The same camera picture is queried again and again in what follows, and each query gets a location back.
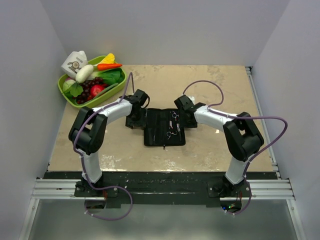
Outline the silver thinning scissors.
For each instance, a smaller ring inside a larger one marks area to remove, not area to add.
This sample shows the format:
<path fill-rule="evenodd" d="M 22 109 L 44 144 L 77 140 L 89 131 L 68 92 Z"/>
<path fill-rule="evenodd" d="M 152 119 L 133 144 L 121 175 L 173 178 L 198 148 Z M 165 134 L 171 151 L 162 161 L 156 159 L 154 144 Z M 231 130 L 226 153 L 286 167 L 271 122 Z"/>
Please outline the silver thinning scissors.
<path fill-rule="evenodd" d="M 179 123 L 179 114 L 175 111 L 169 113 L 169 128 L 173 129 Z"/>

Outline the black zip tool case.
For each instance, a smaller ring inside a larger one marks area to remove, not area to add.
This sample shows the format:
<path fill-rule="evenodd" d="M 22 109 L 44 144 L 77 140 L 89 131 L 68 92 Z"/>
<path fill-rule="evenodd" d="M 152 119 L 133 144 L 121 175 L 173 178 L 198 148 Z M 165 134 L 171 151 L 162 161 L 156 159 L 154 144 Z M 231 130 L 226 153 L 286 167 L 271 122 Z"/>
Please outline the black zip tool case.
<path fill-rule="evenodd" d="M 169 131 L 169 113 L 175 111 L 175 108 L 148 108 L 146 111 L 146 125 L 144 128 L 143 143 L 146 147 L 175 147 L 186 144 L 185 131 L 180 127 L 180 133 L 167 137 Z"/>

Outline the silver straight hair scissors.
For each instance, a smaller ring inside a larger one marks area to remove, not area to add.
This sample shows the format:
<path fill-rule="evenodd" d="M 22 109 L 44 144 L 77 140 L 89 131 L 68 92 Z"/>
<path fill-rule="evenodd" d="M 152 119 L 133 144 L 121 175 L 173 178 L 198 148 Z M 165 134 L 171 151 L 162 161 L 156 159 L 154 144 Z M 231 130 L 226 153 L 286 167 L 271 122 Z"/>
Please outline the silver straight hair scissors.
<path fill-rule="evenodd" d="M 181 136 L 180 124 L 177 123 L 176 130 L 174 130 L 173 123 L 170 121 L 169 122 L 169 131 L 166 133 L 167 139 L 169 140 L 171 138 L 171 136 L 176 136 L 177 134 L 179 134 L 179 136 Z"/>

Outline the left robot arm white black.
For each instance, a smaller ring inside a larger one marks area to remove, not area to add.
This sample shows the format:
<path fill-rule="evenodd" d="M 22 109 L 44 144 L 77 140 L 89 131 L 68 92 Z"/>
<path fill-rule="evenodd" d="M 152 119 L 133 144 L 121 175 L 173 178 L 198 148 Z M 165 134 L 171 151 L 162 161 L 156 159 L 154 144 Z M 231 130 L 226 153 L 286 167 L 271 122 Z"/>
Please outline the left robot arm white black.
<path fill-rule="evenodd" d="M 116 101 L 102 107 L 83 107 L 68 134 L 73 150 L 79 154 L 82 174 L 76 184 L 78 192 L 99 196 L 107 191 L 99 162 L 99 149 L 104 142 L 108 124 L 125 117 L 125 126 L 144 128 L 146 125 L 147 106 L 150 97 L 138 89 L 132 95 L 124 95 Z"/>

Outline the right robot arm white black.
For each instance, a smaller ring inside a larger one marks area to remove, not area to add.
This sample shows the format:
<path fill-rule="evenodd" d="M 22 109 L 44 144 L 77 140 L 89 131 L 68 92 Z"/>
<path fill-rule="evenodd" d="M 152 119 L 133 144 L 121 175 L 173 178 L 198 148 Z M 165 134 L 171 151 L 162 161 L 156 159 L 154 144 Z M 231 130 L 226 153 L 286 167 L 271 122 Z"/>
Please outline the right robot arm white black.
<path fill-rule="evenodd" d="M 227 113 L 212 109 L 204 103 L 194 104 L 186 95 L 174 101 L 182 127 L 196 128 L 198 124 L 224 133 L 231 161 L 222 180 L 214 187 L 233 197 L 241 190 L 250 160 L 264 145 L 264 138 L 247 112 Z"/>

